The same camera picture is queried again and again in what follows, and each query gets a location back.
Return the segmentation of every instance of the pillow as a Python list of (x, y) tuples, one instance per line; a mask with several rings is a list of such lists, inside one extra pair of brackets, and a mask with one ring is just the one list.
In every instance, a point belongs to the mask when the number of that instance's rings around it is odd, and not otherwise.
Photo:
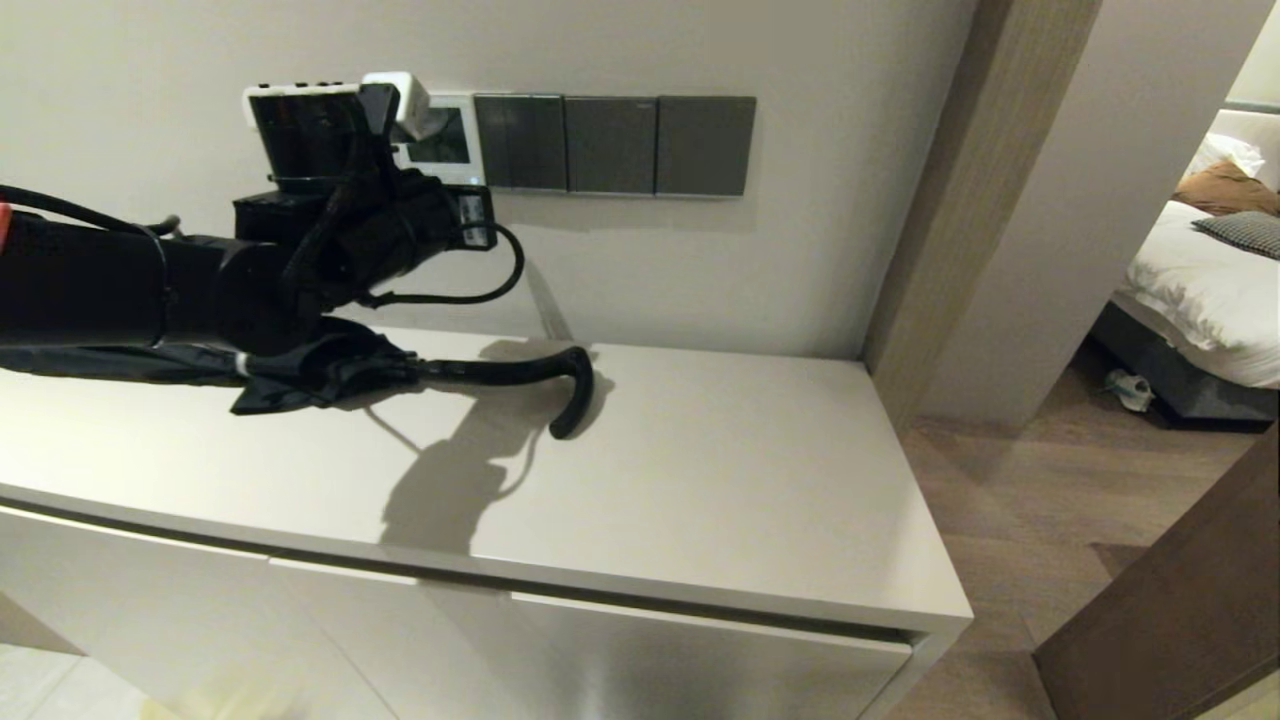
[(1275, 215), (1251, 210), (1221, 218), (1204, 218), (1192, 224), (1196, 229), (1233, 247), (1280, 260), (1280, 218)]
[(1174, 200), (1199, 208), (1210, 215), (1230, 215), (1245, 210), (1280, 215), (1280, 195), (1245, 176), (1230, 160), (1184, 178), (1178, 183)]
[(1183, 177), (1207, 170), (1222, 160), (1235, 163), (1235, 167), (1244, 170), (1244, 174), (1251, 178), (1258, 177), (1258, 170), (1266, 164), (1266, 160), (1262, 159), (1262, 150), (1257, 145), (1211, 132), (1201, 141), (1201, 146), (1196, 150), (1196, 156), (1192, 158), (1192, 164), (1187, 167)]

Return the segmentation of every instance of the black umbrella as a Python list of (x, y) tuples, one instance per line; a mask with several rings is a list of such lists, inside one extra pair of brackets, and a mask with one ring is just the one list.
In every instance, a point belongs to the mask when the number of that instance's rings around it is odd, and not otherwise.
[(284, 355), (260, 357), (192, 345), (137, 347), (0, 348), (0, 368), (36, 375), (157, 384), (243, 387), (236, 415), (329, 407), (424, 383), (531, 384), (573, 378), (573, 396), (552, 420), (552, 437), (573, 433), (594, 389), (591, 359), (581, 347), (516, 363), (422, 360), (365, 325), (324, 318), (311, 340)]

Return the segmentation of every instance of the umbrella handle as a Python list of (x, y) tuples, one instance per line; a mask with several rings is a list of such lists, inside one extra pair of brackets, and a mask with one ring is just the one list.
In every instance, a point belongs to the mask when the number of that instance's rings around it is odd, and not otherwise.
[(586, 350), (573, 346), (556, 355), (516, 363), (484, 363), (462, 360), (428, 360), (421, 365), (426, 382), (474, 386), (525, 386), (553, 378), (573, 378), (573, 396), (552, 420), (552, 437), (564, 439), (586, 418), (595, 392), (595, 370)]

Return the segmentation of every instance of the bed frame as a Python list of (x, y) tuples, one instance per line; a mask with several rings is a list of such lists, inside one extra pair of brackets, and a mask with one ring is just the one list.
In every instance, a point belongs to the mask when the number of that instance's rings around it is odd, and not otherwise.
[(1261, 432), (1280, 418), (1280, 391), (1238, 386), (1201, 370), (1114, 302), (1089, 337), (1126, 370), (1147, 378), (1161, 414), (1174, 425), (1221, 423)]

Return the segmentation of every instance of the gray switch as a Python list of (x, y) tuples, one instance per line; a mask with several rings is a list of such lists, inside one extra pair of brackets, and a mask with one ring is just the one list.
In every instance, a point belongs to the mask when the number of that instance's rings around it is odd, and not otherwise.
[(559, 95), (476, 95), (485, 182), (493, 187), (568, 187), (564, 100)]
[(566, 97), (571, 192), (653, 195), (658, 100)]
[(658, 195), (740, 196), (755, 97), (658, 99)]

